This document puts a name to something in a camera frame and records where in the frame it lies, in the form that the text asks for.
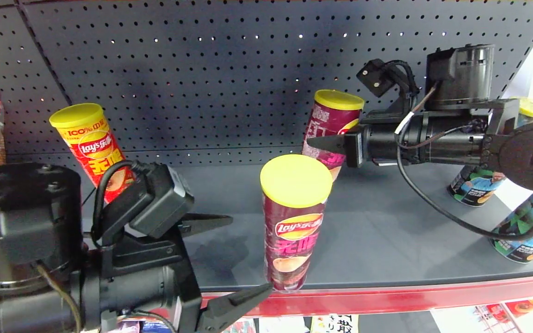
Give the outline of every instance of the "potato chip image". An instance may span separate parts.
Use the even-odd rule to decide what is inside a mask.
[[[273,266],[275,267],[275,270],[278,270],[279,272],[289,273],[302,267],[309,257],[309,255],[306,255],[300,257],[277,258],[273,260]]]

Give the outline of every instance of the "black cable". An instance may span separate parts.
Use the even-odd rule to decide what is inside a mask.
[[[400,143],[404,141],[404,136],[406,135],[406,131],[401,131],[400,135],[397,138],[396,143]],[[427,202],[431,207],[433,207],[436,211],[444,215],[445,217],[448,217],[448,219],[451,219],[451,221],[454,221],[461,227],[464,227],[467,230],[470,230],[476,234],[480,234],[482,236],[486,236],[489,238],[495,238],[497,240],[504,240],[504,241],[524,241],[529,238],[533,237],[533,226],[527,230],[524,234],[497,234],[495,232],[486,231],[484,229],[478,228],[474,225],[469,224],[468,222],[462,220],[461,218],[453,215],[449,211],[443,209],[438,204],[436,204],[431,198],[427,196],[427,194],[423,193],[423,191],[420,190],[419,187],[413,181],[410,179],[410,177],[406,174],[406,171],[404,170],[404,165],[402,164],[402,154],[400,151],[400,147],[396,147],[396,162],[398,164],[398,170],[400,171],[400,174],[404,178],[404,181],[406,181],[407,184],[409,184],[410,188],[412,188],[425,202]]]
[[[440,139],[440,137],[446,136],[446,135],[448,135],[450,133],[453,133],[453,132],[455,132],[457,130],[465,129],[465,128],[469,127],[469,126],[470,125],[463,125],[463,126],[454,127],[453,129],[449,129],[447,131],[440,131],[440,133],[437,133],[436,135],[433,135],[429,139],[426,139],[425,141],[419,142],[418,144],[412,145],[412,146],[402,145],[400,142],[397,142],[398,143],[398,147],[400,147],[402,149],[418,149],[418,148],[424,147],[426,145],[430,145],[433,141],[436,141],[437,139]]]
[[[83,199],[83,202],[82,202],[82,207],[83,205],[85,205],[85,203],[89,200],[89,198],[92,196],[93,192],[96,190],[96,188],[94,187],[90,192],[89,194],[86,196],[85,199]]]
[[[170,320],[168,320],[164,316],[160,316],[159,314],[154,314],[154,312],[148,312],[148,311],[143,311],[143,310],[133,310],[133,311],[131,311],[131,314],[129,314],[128,316],[125,317],[125,319],[126,318],[133,318],[133,317],[135,317],[137,315],[139,315],[139,316],[148,316],[148,317],[155,318],[155,319],[161,321],[164,325],[166,325],[166,327],[168,327],[171,332],[177,333],[177,330],[174,327],[174,324],[172,324],[172,322]]]
[[[106,188],[108,187],[108,182],[110,181],[110,178],[114,173],[116,173],[120,168],[123,167],[132,167],[135,164],[135,162],[131,160],[121,160],[119,162],[116,162],[115,164],[112,164],[110,168],[106,170],[104,175],[102,175],[102,178],[100,179],[100,183],[98,184],[98,188],[96,189],[96,196],[93,201],[93,217],[92,217],[92,229],[91,229],[91,236],[92,236],[92,242],[96,246],[97,249],[101,249],[102,246],[98,244],[98,237],[99,234],[97,232],[99,231],[99,226],[102,222],[102,209],[104,208],[104,194],[106,193]]]
[[[381,68],[379,68],[379,70],[384,71],[392,65],[401,66],[402,68],[404,68],[404,72],[406,73],[406,78],[409,80],[409,88],[410,88],[409,92],[412,94],[417,94],[419,92],[419,87],[417,87],[413,71],[410,68],[410,65],[406,61],[402,61],[402,60],[388,61],[387,63],[383,64]]]

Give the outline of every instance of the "store shelf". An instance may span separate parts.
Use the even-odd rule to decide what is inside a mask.
[[[127,158],[135,154],[145,162],[169,163],[142,153]],[[194,211],[234,217],[228,227],[186,238],[206,299],[265,281],[260,168],[177,168],[195,194]],[[428,164],[408,172],[440,205],[490,229],[509,209],[498,198],[480,208],[450,198],[445,186],[459,168]],[[84,229],[90,225],[85,213]],[[403,312],[529,297],[533,262],[505,259],[485,238],[426,205],[396,168],[367,164],[344,168],[336,181],[304,289],[273,295],[249,316]]]

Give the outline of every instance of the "lay's logo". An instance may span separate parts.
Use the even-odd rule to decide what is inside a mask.
[[[321,213],[294,216],[277,223],[275,234],[284,240],[298,241],[316,232],[321,224]]]
[[[112,137],[110,137],[110,133],[106,133],[101,139],[80,143],[78,146],[82,154],[91,154],[106,149],[111,143]]]

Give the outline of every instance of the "gray shelf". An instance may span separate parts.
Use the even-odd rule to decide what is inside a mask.
[[[186,238],[203,291],[236,290],[265,281],[260,168],[177,168],[195,194],[194,211],[234,217],[228,227]],[[408,172],[452,213],[483,228],[497,225],[510,212],[498,198],[471,208],[448,196],[445,186],[459,169],[429,164],[408,167]],[[89,229],[91,207],[86,210],[84,228]],[[368,164],[360,170],[344,168],[336,181],[304,288],[419,286],[528,276],[533,276],[533,262],[505,259],[485,238],[426,205],[396,168]]]

